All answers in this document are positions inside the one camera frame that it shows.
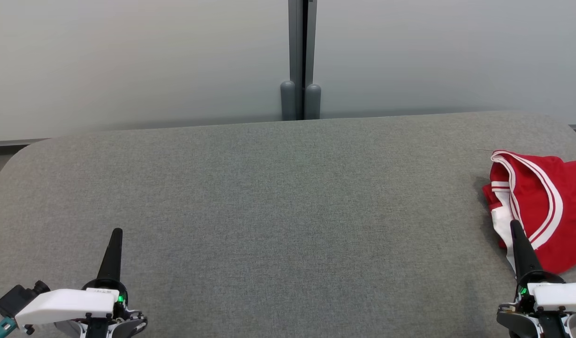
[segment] white wall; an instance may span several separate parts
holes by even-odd
[[[0,141],[280,120],[285,0],[0,0]]]
[[[576,124],[576,0],[318,0],[322,117],[522,109]]]

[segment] teal connector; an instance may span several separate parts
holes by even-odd
[[[5,317],[0,322],[0,338],[5,338],[6,336],[10,335],[17,328],[17,323],[14,319]]]

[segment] robotic arm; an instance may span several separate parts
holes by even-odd
[[[515,301],[501,304],[496,321],[511,338],[572,338],[576,327],[576,283],[543,271],[519,221],[511,221],[517,288]]]
[[[17,327],[27,334],[33,325],[54,323],[73,338],[129,338],[146,329],[142,312],[128,309],[128,292],[120,282],[123,231],[114,229],[99,274],[82,290],[50,291],[36,282],[33,289],[17,285],[0,299],[0,338]]]

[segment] gray fabric surface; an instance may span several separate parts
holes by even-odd
[[[121,227],[143,338],[507,337],[481,194],[497,148],[576,160],[576,134],[507,112],[42,141],[0,173],[0,296],[82,287]]]

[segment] red cloth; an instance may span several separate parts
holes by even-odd
[[[576,265],[576,161],[496,150],[483,188],[513,269],[509,223],[522,223],[543,266],[559,274]]]

